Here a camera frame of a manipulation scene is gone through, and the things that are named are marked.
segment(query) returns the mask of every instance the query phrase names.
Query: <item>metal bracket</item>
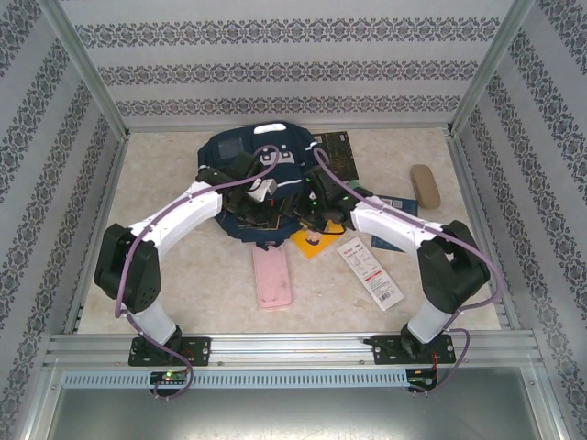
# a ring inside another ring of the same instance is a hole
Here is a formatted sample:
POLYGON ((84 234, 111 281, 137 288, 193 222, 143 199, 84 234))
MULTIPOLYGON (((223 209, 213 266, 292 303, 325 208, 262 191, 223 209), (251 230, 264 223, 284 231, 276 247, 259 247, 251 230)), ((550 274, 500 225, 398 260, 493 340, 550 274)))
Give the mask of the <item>metal bracket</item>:
POLYGON ((457 360, 455 349, 450 335, 439 335, 430 344, 427 344, 422 352, 413 359, 402 348, 400 335, 376 335, 363 339, 363 343, 372 346, 375 365, 407 365, 432 364, 436 353, 438 364, 454 364, 457 360))
MULTIPOLYGON (((193 367, 207 367, 210 359, 210 346, 212 339, 209 337, 182 337, 180 348, 177 351, 186 357, 193 367)), ((183 365, 176 357, 170 360, 167 353, 155 348, 142 337, 135 337, 128 354, 130 367, 175 367, 183 365)))

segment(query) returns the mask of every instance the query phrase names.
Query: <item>marble surface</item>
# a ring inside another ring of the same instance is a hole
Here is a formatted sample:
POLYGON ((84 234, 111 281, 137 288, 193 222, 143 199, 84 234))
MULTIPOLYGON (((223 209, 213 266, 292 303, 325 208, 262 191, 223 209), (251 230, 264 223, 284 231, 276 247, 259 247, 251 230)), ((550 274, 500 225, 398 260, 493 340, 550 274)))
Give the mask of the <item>marble surface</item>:
MULTIPOLYGON (((197 150, 214 133, 134 134, 116 190, 109 224, 131 225, 185 191, 197 171, 197 150)), ((360 182, 374 193, 414 198, 409 170, 424 163, 433 171, 442 198, 420 216, 439 223, 468 222, 447 144, 440 129, 350 130, 360 182)), ((188 234, 161 262, 161 301, 185 333, 309 333, 398 331, 424 299, 415 260, 381 249, 372 253, 405 298, 382 312, 337 253, 337 246, 371 236, 349 231, 308 260, 285 244, 293 303, 281 310, 257 304, 252 246, 227 236, 214 220, 188 234)), ((474 298, 489 296, 487 287, 474 298)), ((114 301, 95 285, 87 295, 80 333, 129 334, 126 320, 113 316, 114 301)), ((454 324, 498 329, 492 305, 466 312, 454 324)))

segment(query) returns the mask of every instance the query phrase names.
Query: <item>patterned wallpaper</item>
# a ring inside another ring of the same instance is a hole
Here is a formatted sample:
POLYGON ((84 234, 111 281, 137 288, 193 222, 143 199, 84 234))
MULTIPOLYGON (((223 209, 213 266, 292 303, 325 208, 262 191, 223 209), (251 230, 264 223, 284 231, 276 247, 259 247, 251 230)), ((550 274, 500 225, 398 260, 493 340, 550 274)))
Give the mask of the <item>patterned wallpaper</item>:
POLYGON ((537 1, 461 134, 515 308, 587 437, 587 10, 537 1))
POLYGON ((62 2, 131 128, 447 123, 511 3, 62 2))
POLYGON ((62 331, 118 143, 34 1, 0 2, 0 439, 62 331))

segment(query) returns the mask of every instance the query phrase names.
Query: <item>purple cable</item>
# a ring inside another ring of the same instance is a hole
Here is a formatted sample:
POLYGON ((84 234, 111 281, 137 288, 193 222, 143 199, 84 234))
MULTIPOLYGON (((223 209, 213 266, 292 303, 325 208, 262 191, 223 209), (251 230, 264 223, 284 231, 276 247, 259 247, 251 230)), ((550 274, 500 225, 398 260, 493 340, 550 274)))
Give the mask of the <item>purple cable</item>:
MULTIPOLYGON (((246 183, 254 182, 257 179, 260 179, 260 178, 266 176, 267 174, 269 174, 270 172, 272 172, 273 169, 277 166, 277 163, 279 160, 279 149, 277 147, 275 147, 274 145, 266 145, 264 147, 257 148, 257 150, 253 153, 253 156, 257 156, 261 151, 266 150, 266 149, 271 149, 277 153, 275 160, 273 161, 273 163, 270 165, 270 167, 267 170, 263 170, 259 174, 252 176, 252 177, 248 177, 247 179, 242 179, 240 181, 231 181, 228 183, 222 183, 222 184, 216 185, 216 186, 210 186, 208 188, 204 188, 203 190, 191 193, 190 195, 186 195, 182 199, 179 199, 175 203, 170 204, 167 208, 165 208, 163 211, 161 211, 155 218, 153 218, 153 220, 150 221, 150 223, 148 225, 146 225, 143 228, 142 231, 140 231, 137 238, 135 238, 132 245, 130 246, 130 249, 128 250, 127 258, 126 258, 125 264, 122 268, 122 274, 120 276, 120 283, 118 284, 118 292, 116 295, 116 306, 115 306, 115 310, 114 310, 114 316, 116 318, 119 318, 120 315, 122 314, 122 300, 124 297, 125 288, 127 287, 127 277, 128 277, 128 270, 130 268, 130 263, 132 262, 132 259, 135 256, 135 252, 137 251, 138 245, 140 244, 142 239, 145 237, 145 235, 147 235, 149 233, 149 231, 152 230, 152 227, 156 226, 171 211, 176 209, 178 206, 181 206, 182 204, 189 202, 194 197, 198 197, 202 194, 210 193, 211 191, 225 190, 226 188, 232 188, 234 186, 239 186, 239 185, 244 185, 246 183)), ((190 361, 187 358, 180 355, 179 353, 176 353, 173 350, 170 350, 165 345, 160 344, 159 342, 154 340, 152 337, 147 335, 142 330, 142 328, 140 328, 140 325, 138 325, 138 323, 129 314, 127 314, 127 319, 130 322, 130 324, 135 328, 135 330, 137 330, 138 334, 141 335, 143 338, 145 338, 145 340, 147 342, 149 342, 150 344, 153 344, 158 349, 163 350, 164 352, 169 353, 170 355, 180 359, 185 364, 185 366, 187 367, 187 369, 190 373, 190 379, 185 382, 185 385, 183 386, 183 388, 181 388, 179 391, 177 391, 172 396, 167 396, 165 398, 165 400, 169 401, 171 399, 175 399, 176 397, 179 397, 182 394, 184 394, 190 388, 190 386, 192 385, 192 382, 194 380, 194 368, 192 367, 192 364, 190 363, 190 361)), ((157 389, 159 388, 159 385, 160 384, 157 383, 155 385, 154 390, 153 390, 153 393, 155 394, 156 399, 159 399, 159 397, 160 397, 160 395, 157 393, 157 389)))
POLYGON ((323 149, 321 149, 321 148, 315 148, 314 149, 314 157, 318 161, 318 164, 325 171, 325 173, 334 182, 336 182, 344 190, 346 190, 349 194, 355 196, 357 199, 361 200, 362 202, 366 203, 367 205, 369 205, 369 206, 371 206, 371 207, 373 207, 373 208, 375 208, 377 210, 383 210, 387 214, 392 215, 392 216, 394 216, 396 218, 399 218, 401 220, 404 220, 406 223, 409 223, 412 226, 422 227, 425 231, 427 231, 427 232, 429 232, 431 234, 435 234, 436 236, 438 236, 440 238, 443 238, 443 239, 445 239, 445 240, 447 240, 447 241, 449 241, 451 243, 454 243, 457 246, 460 246, 461 248, 464 248, 465 250, 468 250, 471 254, 473 254, 475 257, 477 257, 482 262, 484 262, 487 265, 487 267, 489 268, 489 270, 493 273, 493 276, 496 279, 495 291, 493 292, 493 294, 488 299, 486 299, 486 300, 483 300, 483 301, 480 301, 480 302, 476 302, 475 304, 464 305, 464 306, 460 307, 450 317, 450 319, 447 321, 447 323, 444 325, 444 330, 446 330, 446 331, 449 331, 449 332, 453 332, 453 331, 463 332, 465 334, 465 336, 467 337, 467 340, 465 342, 465 347, 462 349, 462 352, 460 353, 459 359, 457 359, 457 362, 455 362, 454 367, 450 370, 450 372, 447 375, 447 377, 444 380, 442 380, 442 382, 434 388, 434 390, 437 391, 437 390, 443 388, 446 385, 446 383, 455 374, 455 372, 457 371, 457 368, 459 367, 459 365, 462 363, 463 359, 465 358, 465 355, 467 354, 467 351, 469 350, 469 344, 471 342, 471 334, 466 329, 464 329, 464 328, 453 328, 453 329, 449 329, 449 326, 465 310, 471 310, 471 309, 476 309, 476 308, 479 308, 479 307, 483 307, 484 305, 487 305, 489 303, 493 303, 494 301, 496 301, 496 300, 498 300, 499 298, 502 297, 503 292, 504 292, 504 289, 505 289, 505 280, 504 280, 504 276, 503 276, 502 272, 497 269, 497 267, 493 264, 493 262, 491 261, 491 259, 489 257, 487 257, 485 254, 483 254, 479 249, 476 249, 475 247, 471 246, 469 243, 465 243, 464 241, 459 240, 458 238, 455 238, 454 236, 449 236, 448 234, 445 234, 442 231, 438 231, 438 230, 436 230, 433 227, 426 226, 426 225, 421 225, 416 220, 412 219, 411 217, 409 217, 407 215, 402 214, 400 211, 397 211, 396 212, 396 211, 394 211, 392 209, 389 209, 385 203, 383 203, 383 204, 376 204, 375 202, 372 202, 371 200, 367 200, 365 197, 363 197, 362 195, 360 195, 358 192, 354 191, 345 182, 343 182, 341 179, 339 179, 337 177, 337 175, 328 168, 328 166, 327 166, 327 163, 329 163, 328 155, 326 154, 326 152, 323 149))

